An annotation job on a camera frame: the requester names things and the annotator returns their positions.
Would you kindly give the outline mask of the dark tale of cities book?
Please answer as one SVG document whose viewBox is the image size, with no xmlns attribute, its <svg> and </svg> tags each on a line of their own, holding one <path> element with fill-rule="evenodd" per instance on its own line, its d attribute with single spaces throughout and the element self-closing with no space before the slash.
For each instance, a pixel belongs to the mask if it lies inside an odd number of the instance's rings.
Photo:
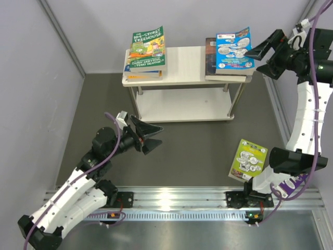
<svg viewBox="0 0 333 250">
<path fill-rule="evenodd" d="M 216 38 L 206 38 L 205 79 L 224 82 L 250 82 L 252 76 L 225 75 L 216 73 Z"/>
</svg>

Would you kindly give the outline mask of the purple cartoon book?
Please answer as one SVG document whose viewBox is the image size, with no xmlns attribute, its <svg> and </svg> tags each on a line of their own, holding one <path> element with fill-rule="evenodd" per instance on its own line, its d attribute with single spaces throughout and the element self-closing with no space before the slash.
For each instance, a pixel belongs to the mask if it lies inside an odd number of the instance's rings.
<svg viewBox="0 0 333 250">
<path fill-rule="evenodd" d="M 292 194 L 295 194 L 296 189 L 298 189 L 303 183 L 308 179 L 309 174 L 303 173 L 296 177 L 290 177 L 289 179 L 281 182 L 276 190 L 280 192 L 282 198 L 288 198 Z"/>
</svg>

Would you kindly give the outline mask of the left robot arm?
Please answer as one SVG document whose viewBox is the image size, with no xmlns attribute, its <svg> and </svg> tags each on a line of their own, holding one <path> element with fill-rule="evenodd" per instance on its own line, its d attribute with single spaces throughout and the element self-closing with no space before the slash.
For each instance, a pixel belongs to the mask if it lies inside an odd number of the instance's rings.
<svg viewBox="0 0 333 250">
<path fill-rule="evenodd" d="M 111 207 L 118 200 L 118 188 L 103 179 L 111 159 L 130 149 L 144 155 L 162 144 L 154 136 L 163 127 L 141 121 L 121 111 L 116 117 L 106 112 L 115 128 L 100 128 L 91 149 L 81 158 L 60 189 L 31 215 L 23 215 L 18 227 L 24 237 L 23 249 L 57 249 L 69 232 L 94 211 Z"/>
</svg>

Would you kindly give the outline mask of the green 104-storey treehouse book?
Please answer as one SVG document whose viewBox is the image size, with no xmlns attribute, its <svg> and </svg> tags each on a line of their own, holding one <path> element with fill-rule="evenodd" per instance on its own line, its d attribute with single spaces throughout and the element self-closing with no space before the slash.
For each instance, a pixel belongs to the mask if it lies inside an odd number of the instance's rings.
<svg viewBox="0 0 333 250">
<path fill-rule="evenodd" d="M 163 26 L 133 33 L 130 48 L 131 72 L 166 71 L 166 53 Z"/>
</svg>

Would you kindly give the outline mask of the lime green cartoon book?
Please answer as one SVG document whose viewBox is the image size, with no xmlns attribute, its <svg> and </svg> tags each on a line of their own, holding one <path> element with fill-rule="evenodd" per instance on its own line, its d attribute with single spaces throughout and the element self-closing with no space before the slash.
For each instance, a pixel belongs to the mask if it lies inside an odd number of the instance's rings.
<svg viewBox="0 0 333 250">
<path fill-rule="evenodd" d="M 240 182 L 250 181 L 262 172 L 267 154 L 267 148 L 241 139 L 228 176 Z"/>
</svg>

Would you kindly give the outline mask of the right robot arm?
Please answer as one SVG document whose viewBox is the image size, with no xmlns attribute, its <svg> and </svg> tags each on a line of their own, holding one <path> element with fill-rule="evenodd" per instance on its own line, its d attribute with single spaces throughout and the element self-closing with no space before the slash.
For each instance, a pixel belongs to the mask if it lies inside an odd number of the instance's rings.
<svg viewBox="0 0 333 250">
<path fill-rule="evenodd" d="M 261 174 L 244 184 L 243 201 L 256 206 L 271 194 L 282 200 L 291 200 L 289 191 L 281 184 L 292 177 L 311 180 L 316 170 L 327 166 L 321 155 L 321 131 L 327 102 L 332 94 L 332 60 L 329 59 L 332 30 L 296 29 L 298 34 L 288 40 L 281 29 L 275 30 L 261 44 L 246 52 L 246 56 L 262 60 L 270 49 L 274 54 L 258 72 L 277 80 L 284 71 L 293 71 L 297 78 L 298 103 L 293 131 L 285 148 L 275 147 L 269 156 L 269 165 Z"/>
</svg>

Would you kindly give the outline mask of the blue 91-storey treehouse book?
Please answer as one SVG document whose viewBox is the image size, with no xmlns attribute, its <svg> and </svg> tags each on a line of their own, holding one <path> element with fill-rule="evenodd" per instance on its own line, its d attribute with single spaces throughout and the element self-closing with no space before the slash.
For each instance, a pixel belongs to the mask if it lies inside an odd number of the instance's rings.
<svg viewBox="0 0 333 250">
<path fill-rule="evenodd" d="M 131 72 L 130 70 L 130 49 L 127 49 L 125 52 L 125 63 L 124 63 L 124 70 L 123 73 L 125 76 L 145 76 L 145 77 L 160 77 L 161 71 L 154 70 L 154 71 L 141 71 L 141 72 Z"/>
</svg>

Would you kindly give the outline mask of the light blue storey treehouse book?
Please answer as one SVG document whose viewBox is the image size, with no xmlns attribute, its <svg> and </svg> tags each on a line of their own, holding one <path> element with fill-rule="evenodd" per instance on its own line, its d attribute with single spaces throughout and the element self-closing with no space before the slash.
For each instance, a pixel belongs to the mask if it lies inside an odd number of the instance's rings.
<svg viewBox="0 0 333 250">
<path fill-rule="evenodd" d="M 250 28 L 234 33 L 216 34 L 216 70 L 218 74 L 252 75 L 254 60 L 246 56 L 252 49 Z"/>
</svg>

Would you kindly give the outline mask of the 130-storey treehouse book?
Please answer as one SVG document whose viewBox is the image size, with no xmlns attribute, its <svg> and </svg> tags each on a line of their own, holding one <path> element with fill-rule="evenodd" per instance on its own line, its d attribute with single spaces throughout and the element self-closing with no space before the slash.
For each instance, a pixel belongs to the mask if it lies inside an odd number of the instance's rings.
<svg viewBox="0 0 333 250">
<path fill-rule="evenodd" d="M 125 76 L 123 80 L 125 82 L 147 82 L 147 81 L 159 81 L 162 80 L 163 75 L 162 71 L 160 71 L 157 75 L 149 75 L 149 76 Z"/>
</svg>

